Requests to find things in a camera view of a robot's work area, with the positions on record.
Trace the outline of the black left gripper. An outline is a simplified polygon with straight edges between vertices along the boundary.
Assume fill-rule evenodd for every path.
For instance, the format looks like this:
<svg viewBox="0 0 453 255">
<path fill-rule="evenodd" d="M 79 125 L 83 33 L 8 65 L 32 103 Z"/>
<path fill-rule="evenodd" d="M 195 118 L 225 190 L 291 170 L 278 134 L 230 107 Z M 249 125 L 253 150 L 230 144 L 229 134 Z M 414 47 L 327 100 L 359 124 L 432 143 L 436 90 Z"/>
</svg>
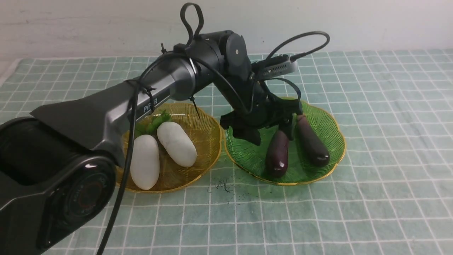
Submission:
<svg viewBox="0 0 453 255">
<path fill-rule="evenodd" d="M 294 114 L 302 114 L 301 90 L 290 80 L 273 78 L 290 85 L 297 98 L 285 100 L 270 91 L 266 81 L 250 73 L 246 81 L 230 77 L 219 79 L 220 93 L 233 110 L 220 117 L 220 126 L 233 129 L 233 137 L 256 146 L 262 143 L 259 129 L 278 126 L 288 140 L 293 140 Z"/>
</svg>

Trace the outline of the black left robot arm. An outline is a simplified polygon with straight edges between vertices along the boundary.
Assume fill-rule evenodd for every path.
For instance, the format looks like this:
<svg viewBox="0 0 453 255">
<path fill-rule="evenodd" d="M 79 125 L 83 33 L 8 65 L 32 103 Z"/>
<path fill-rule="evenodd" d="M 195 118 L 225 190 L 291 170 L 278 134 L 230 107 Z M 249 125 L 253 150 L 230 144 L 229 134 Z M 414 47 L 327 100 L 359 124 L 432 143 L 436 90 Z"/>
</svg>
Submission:
<svg viewBox="0 0 453 255">
<path fill-rule="evenodd" d="M 68 102 L 42 105 L 31 117 L 1 125 L 1 254 L 40 255 L 97 216 L 115 189 L 115 167 L 123 180 L 98 249 L 108 242 L 126 188 L 132 156 L 123 152 L 129 131 L 167 100 L 193 100 L 214 83 L 233 107 L 221 116 L 223 129 L 259 145 L 259 129 L 289 124 L 302 112 L 300 100 L 283 100 L 265 81 L 294 71 L 300 53 L 274 57 L 299 34 L 278 45 L 265 60 L 251 63 L 245 40 L 230 30 L 199 34 L 188 29 L 186 44 L 162 55 L 139 77 Z"/>
</svg>

